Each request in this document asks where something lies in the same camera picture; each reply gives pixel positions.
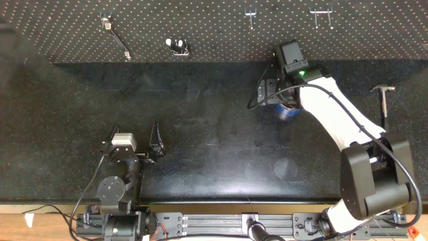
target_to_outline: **hammer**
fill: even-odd
[[[373,90],[379,89],[382,93],[382,112],[383,112],[383,128],[386,132],[389,131],[389,125],[387,122],[388,110],[387,110],[387,99],[385,98],[385,92],[388,90],[395,90],[394,86],[387,86],[386,84],[379,84],[375,86]]]

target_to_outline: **black tabletop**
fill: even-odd
[[[428,197],[428,62],[323,61],[340,89],[380,123],[377,84],[392,131],[409,138],[417,183]],[[266,63],[0,63],[0,197],[3,203],[72,203],[101,157],[115,123],[148,150],[153,121],[167,155],[144,166],[142,201],[329,202],[340,198],[340,153],[303,112],[282,122],[274,106],[247,110]],[[271,68],[266,77],[275,77]],[[117,166],[104,163],[98,182]]]

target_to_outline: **perforated board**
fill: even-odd
[[[309,8],[330,14],[317,17]],[[245,10],[257,10],[254,30]],[[125,62],[100,12],[134,62],[265,61],[297,39],[309,60],[427,59],[428,1],[408,0],[3,0],[0,13],[51,62]],[[191,57],[165,40],[186,39]]]

